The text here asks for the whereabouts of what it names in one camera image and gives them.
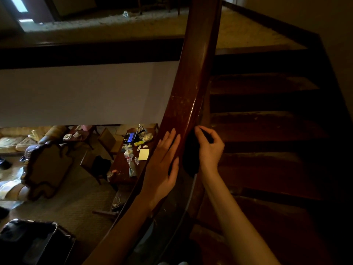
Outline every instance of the wooden stair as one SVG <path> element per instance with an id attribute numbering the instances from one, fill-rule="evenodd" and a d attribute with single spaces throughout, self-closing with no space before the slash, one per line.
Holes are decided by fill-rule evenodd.
<path id="1" fill-rule="evenodd" d="M 204 100 L 202 123 L 225 143 L 218 171 L 281 264 L 333 264 L 311 215 L 313 205 L 336 196 L 324 158 L 330 138 L 315 121 L 320 91 L 284 73 L 215 75 Z M 204 264 L 233 264 L 201 188 L 196 184 L 191 201 L 197 216 L 190 239 Z"/>

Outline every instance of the coffee table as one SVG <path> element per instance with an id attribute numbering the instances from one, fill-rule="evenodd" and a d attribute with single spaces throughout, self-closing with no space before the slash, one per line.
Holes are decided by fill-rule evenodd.
<path id="1" fill-rule="evenodd" d="M 153 139 L 143 145 L 141 145 L 141 149 L 144 149 L 143 146 L 147 145 L 148 149 L 152 149 L 155 142 L 156 142 L 156 136 L 157 136 L 157 131 L 154 128 L 146 128 L 148 133 L 152 133 L 153 135 Z M 131 128 L 129 130 L 127 130 L 127 132 L 136 132 L 137 128 Z M 121 148 L 123 146 L 123 142 L 121 142 L 119 151 L 114 159 L 114 162 L 112 163 L 111 167 L 110 167 L 110 171 L 112 170 L 117 170 L 117 173 L 115 175 L 113 175 L 110 179 L 109 179 L 109 183 L 110 184 L 126 184 L 126 185 L 135 185 L 135 183 L 137 182 L 137 179 L 140 177 L 145 165 L 147 161 L 139 161 L 139 165 L 135 164 L 135 168 L 136 168 L 136 175 L 135 177 L 130 177 L 129 175 L 129 164 L 127 163 L 125 156 L 124 156 L 124 152 L 121 152 Z M 139 156 L 139 152 L 137 151 L 138 147 L 132 147 L 133 150 L 133 159 L 135 157 L 138 158 Z"/>
<path id="2" fill-rule="evenodd" d="M 73 144 L 73 143 L 77 143 L 77 142 L 84 142 L 86 143 L 88 146 L 90 146 L 90 148 L 93 150 L 93 147 L 92 145 L 89 143 L 89 139 L 93 133 L 93 131 L 95 131 L 98 135 L 98 131 L 97 131 L 97 126 L 95 125 L 92 125 L 92 127 L 90 129 L 88 129 L 87 131 L 84 131 L 84 130 L 76 130 L 77 128 L 77 125 L 74 125 L 70 131 L 68 132 L 68 134 L 75 134 L 76 132 L 78 132 L 81 136 L 76 138 L 74 136 L 71 136 L 70 139 L 66 139 L 66 140 L 63 140 L 63 143 L 69 143 L 69 144 Z"/>

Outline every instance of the polished wooden banister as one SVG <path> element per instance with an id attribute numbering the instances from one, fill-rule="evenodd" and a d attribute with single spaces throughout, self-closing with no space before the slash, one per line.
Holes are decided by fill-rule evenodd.
<path id="1" fill-rule="evenodd" d="M 178 71 L 156 137 L 156 141 L 158 141 L 163 138 L 166 131 L 173 128 L 181 134 L 180 146 L 175 155 L 181 158 L 179 162 L 180 171 L 183 171 L 182 156 L 185 141 L 188 133 L 197 124 L 206 93 L 216 50 L 220 17 L 221 0 L 192 0 Z M 114 224 L 122 218 L 135 197 L 140 193 L 144 173 L 145 171 L 139 177 Z"/>

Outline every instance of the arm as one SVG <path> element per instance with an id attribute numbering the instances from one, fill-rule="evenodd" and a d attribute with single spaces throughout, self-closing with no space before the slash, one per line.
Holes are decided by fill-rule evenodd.
<path id="1" fill-rule="evenodd" d="M 217 165 L 224 143 L 214 130 L 203 126 L 201 128 L 210 133 L 214 139 L 214 143 L 210 144 L 200 128 L 195 128 L 200 143 L 202 182 L 236 262 L 240 265 L 279 265 L 275 255 L 241 211 L 218 174 Z"/>
<path id="2" fill-rule="evenodd" d="M 124 260 L 148 215 L 175 185 L 179 170 L 178 157 L 174 160 L 172 171 L 168 176 L 169 166 L 180 143 L 180 135 L 177 135 L 170 147 L 175 133 L 175 129 L 170 133 L 166 132 L 163 140 L 158 142 L 146 167 L 140 194 L 136 196 L 126 214 L 93 250 L 83 265 L 117 265 Z"/>

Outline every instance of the forearm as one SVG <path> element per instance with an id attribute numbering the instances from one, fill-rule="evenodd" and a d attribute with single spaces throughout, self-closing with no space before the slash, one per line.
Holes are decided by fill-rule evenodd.
<path id="1" fill-rule="evenodd" d="M 203 175 L 202 179 L 236 262 L 240 265 L 279 264 L 219 174 Z"/>
<path id="2" fill-rule="evenodd" d="M 125 258 L 150 214 L 150 205 L 137 196 L 126 214 L 93 250 L 83 265 L 117 265 Z"/>

